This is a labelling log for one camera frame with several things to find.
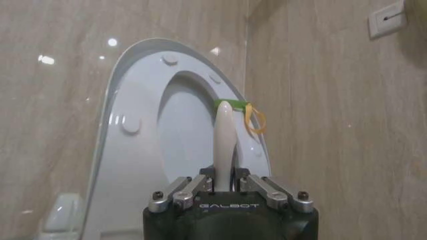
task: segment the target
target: toilet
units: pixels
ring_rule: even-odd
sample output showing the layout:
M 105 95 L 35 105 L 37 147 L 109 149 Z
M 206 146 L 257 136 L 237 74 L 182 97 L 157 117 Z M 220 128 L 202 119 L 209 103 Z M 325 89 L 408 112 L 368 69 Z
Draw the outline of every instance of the toilet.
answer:
M 152 192 L 212 165 L 214 99 L 244 100 L 189 47 L 153 38 L 125 50 L 105 92 L 82 240 L 141 239 L 141 211 Z M 241 112 L 232 114 L 233 164 L 269 176 L 262 136 L 246 132 Z M 254 119 L 250 125 L 258 126 Z

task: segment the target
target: white plastic tool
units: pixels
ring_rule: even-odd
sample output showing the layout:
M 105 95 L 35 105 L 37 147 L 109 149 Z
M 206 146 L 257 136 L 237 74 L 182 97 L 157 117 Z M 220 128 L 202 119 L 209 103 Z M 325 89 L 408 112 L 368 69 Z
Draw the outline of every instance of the white plastic tool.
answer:
M 232 158 L 237 142 L 233 108 L 226 101 L 217 107 L 213 126 L 214 191 L 229 191 Z

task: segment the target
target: toilet lid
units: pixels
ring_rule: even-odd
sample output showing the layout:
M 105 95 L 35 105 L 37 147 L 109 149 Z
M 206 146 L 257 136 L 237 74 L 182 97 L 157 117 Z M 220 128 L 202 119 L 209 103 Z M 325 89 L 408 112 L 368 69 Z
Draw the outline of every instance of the toilet lid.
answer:
M 213 162 L 213 99 L 242 100 L 216 67 L 165 39 L 136 43 L 115 64 L 94 151 L 82 239 L 141 234 L 152 192 Z M 237 165 L 269 175 L 262 136 L 233 113 Z

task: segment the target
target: beige marble wall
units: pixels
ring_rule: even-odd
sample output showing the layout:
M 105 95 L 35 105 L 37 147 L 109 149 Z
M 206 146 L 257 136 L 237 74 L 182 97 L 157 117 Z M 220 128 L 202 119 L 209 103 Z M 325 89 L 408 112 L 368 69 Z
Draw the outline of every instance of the beige marble wall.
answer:
M 1 240 L 35 232 L 57 193 L 85 194 L 102 94 L 134 42 L 189 45 L 242 90 L 246 7 L 245 0 L 0 0 Z
M 369 41 L 394 0 L 253 0 L 245 94 L 266 115 L 277 176 L 308 190 L 320 239 L 427 236 L 427 41 L 409 14 Z

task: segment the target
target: green tape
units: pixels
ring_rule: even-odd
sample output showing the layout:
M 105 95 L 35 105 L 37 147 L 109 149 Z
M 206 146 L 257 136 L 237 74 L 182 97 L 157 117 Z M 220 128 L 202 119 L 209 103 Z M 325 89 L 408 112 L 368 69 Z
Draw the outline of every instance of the green tape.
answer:
M 248 104 L 246 101 L 238 101 L 238 100 L 233 100 L 233 99 L 216 99 L 213 101 L 214 112 L 218 110 L 218 106 L 220 106 L 222 101 L 229 103 L 232 109 L 241 110 L 242 112 L 245 111 L 245 106 Z

